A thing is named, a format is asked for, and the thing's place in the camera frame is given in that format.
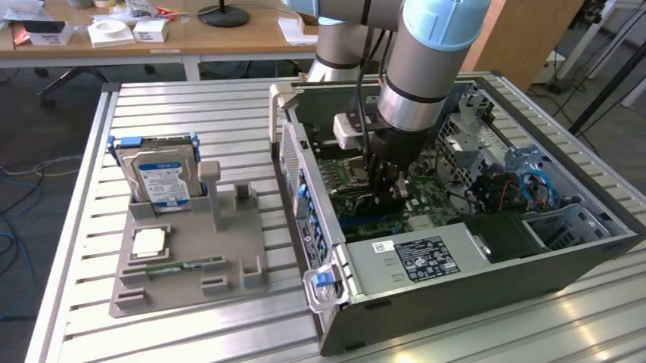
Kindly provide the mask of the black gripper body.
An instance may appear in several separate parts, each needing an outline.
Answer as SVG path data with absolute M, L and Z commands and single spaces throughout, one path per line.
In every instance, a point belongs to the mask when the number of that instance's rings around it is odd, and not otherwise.
M 426 131 L 378 129 L 371 136 L 370 155 L 398 167 L 410 167 L 421 155 L 426 140 Z

